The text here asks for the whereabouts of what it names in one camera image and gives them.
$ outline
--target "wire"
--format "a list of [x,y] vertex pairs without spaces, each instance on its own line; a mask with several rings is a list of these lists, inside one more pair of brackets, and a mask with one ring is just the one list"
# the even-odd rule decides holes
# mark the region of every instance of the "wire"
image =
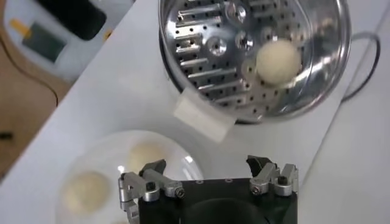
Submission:
[[47,89],[49,89],[49,90],[53,93],[53,95],[54,95],[54,97],[55,97],[55,107],[58,107],[58,104],[59,104],[59,97],[58,97],[57,93],[55,92],[55,90],[54,90],[51,86],[49,86],[49,84],[47,84],[46,82],[44,82],[44,81],[42,81],[42,80],[40,80],[40,79],[38,79],[38,78],[36,78],[36,77],[30,75],[29,73],[27,73],[26,71],[24,71],[22,68],[20,68],[20,67],[18,66],[18,64],[17,64],[17,63],[13,60],[13,58],[11,57],[11,54],[10,54],[10,52],[8,51],[7,46],[5,45],[5,42],[4,42],[4,40],[2,39],[1,36],[0,36],[0,43],[1,43],[2,48],[4,49],[4,52],[5,52],[6,56],[7,56],[7,57],[9,58],[9,60],[11,61],[12,65],[13,65],[20,73],[22,73],[22,75],[26,76],[27,78],[29,78],[29,79],[31,79],[31,80],[37,82],[38,84],[40,84],[40,85],[46,87]]
[[342,100],[341,100],[341,103],[345,103],[348,100],[355,97],[370,82],[375,70],[377,69],[379,58],[380,58],[380,52],[381,52],[380,38],[377,34],[370,33],[370,32],[356,33],[354,36],[352,36],[352,41],[363,40],[363,39],[375,41],[375,45],[377,47],[377,53],[375,54],[374,64],[372,65],[371,71],[368,74],[368,76],[366,77],[366,79],[364,80],[364,82],[362,84],[360,84],[360,86],[357,87],[355,90],[353,90],[352,93],[344,96],[344,98],[342,98]]

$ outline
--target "yellow tape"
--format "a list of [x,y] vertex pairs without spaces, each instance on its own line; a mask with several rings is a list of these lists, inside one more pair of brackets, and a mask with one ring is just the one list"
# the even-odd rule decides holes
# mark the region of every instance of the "yellow tape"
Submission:
[[112,30],[108,30],[105,32],[104,37],[103,37],[104,41],[106,41],[110,37],[111,33],[112,33]]
[[31,37],[31,30],[17,19],[10,20],[10,26],[16,30],[23,38]]

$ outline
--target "steamed bun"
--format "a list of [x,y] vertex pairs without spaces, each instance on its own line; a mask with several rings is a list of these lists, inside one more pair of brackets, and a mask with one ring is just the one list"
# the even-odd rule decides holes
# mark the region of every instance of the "steamed bun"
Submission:
[[85,172],[69,181],[63,196],[66,207],[79,215],[97,211],[108,200],[109,180],[98,172]]
[[129,154],[129,167],[132,172],[138,173],[147,164],[166,159],[164,150],[153,142],[144,142],[131,149]]
[[271,85],[291,81],[301,69],[301,55],[288,40],[266,43],[257,52],[257,74]]

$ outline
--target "perforated metal plate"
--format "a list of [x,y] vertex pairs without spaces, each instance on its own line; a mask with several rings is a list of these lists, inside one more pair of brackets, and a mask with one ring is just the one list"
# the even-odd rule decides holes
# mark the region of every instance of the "perforated metal plate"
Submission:
[[295,88],[300,74],[283,86],[258,78],[255,57],[262,45],[290,40],[302,53],[302,71],[311,66],[308,22],[295,1],[177,1],[165,34],[182,75],[204,96],[247,120],[282,110],[300,91]]

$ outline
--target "table surface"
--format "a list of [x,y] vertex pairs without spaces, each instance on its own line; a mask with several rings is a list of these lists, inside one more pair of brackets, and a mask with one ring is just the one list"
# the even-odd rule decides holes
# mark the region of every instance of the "table surface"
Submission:
[[[156,50],[157,5],[152,2],[135,3],[4,180],[0,187],[0,219],[4,223],[24,223],[26,217],[32,223],[54,223],[53,205],[69,165],[95,140],[128,129],[156,131],[174,139],[192,154],[207,178],[248,175],[245,154],[254,154],[280,164],[297,164],[303,179],[366,44],[353,44],[340,84],[315,110],[286,122],[234,127],[217,145],[172,117],[177,93],[162,75],[164,67]],[[375,30],[387,0],[349,3],[353,31],[357,32]],[[293,131],[294,127],[305,131]],[[284,141],[275,141],[276,133]],[[22,205],[28,209],[20,215]]]
[[[359,95],[340,107],[301,188],[300,223],[389,223],[390,4],[381,23],[377,71]],[[373,47],[368,57],[374,52]],[[367,59],[358,76],[365,77],[371,64]]]

